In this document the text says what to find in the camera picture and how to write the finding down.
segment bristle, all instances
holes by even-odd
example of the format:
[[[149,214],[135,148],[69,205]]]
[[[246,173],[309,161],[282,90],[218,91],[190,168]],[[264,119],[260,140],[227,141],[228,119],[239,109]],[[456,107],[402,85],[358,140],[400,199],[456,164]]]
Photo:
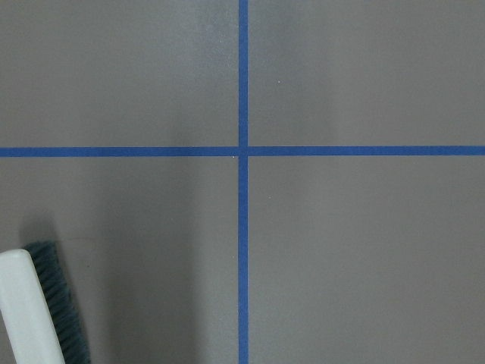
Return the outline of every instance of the bristle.
[[[31,243],[30,253],[39,277],[66,364],[89,364],[89,351],[81,331],[69,287],[59,265],[55,244],[51,241]]]

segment gray square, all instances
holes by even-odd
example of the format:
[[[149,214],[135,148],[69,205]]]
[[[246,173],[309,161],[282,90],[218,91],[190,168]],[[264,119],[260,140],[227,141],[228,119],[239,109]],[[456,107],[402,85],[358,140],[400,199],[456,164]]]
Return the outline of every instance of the gray square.
[[[484,163],[252,159],[250,362],[485,362]]]
[[[0,170],[1,251],[59,241],[93,363],[236,362],[236,159],[0,159]]]
[[[485,4],[251,2],[250,143],[485,141]]]
[[[237,141],[237,0],[8,2],[0,146]]]

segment white brush handle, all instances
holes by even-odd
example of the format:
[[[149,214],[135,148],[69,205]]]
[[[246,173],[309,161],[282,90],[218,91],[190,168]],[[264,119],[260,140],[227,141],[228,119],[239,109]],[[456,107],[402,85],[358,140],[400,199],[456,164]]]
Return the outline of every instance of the white brush handle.
[[[0,254],[0,310],[17,364],[65,364],[30,254]]]

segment blue tape line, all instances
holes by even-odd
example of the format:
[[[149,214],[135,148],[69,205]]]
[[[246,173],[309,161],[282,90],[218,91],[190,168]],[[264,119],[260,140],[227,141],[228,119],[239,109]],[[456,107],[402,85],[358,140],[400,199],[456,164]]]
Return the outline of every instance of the blue tape line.
[[[248,146],[248,0],[239,0],[239,147]]]
[[[249,363],[248,157],[239,157],[238,316],[239,364]]]
[[[248,155],[485,155],[485,146],[252,146]]]
[[[235,146],[128,146],[0,148],[0,157],[225,157],[237,156]]]
[[[271,157],[311,155],[485,155],[485,146],[128,146],[0,148],[0,158]]]
[[[239,201],[238,201],[238,338],[239,364],[249,364],[248,278],[248,0],[239,0]]]

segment brush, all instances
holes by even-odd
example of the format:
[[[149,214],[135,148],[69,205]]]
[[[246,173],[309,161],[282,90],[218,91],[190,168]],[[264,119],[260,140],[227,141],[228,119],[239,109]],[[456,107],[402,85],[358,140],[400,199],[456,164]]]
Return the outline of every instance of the brush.
[[[17,364],[89,364],[55,244],[0,253],[0,310]]]

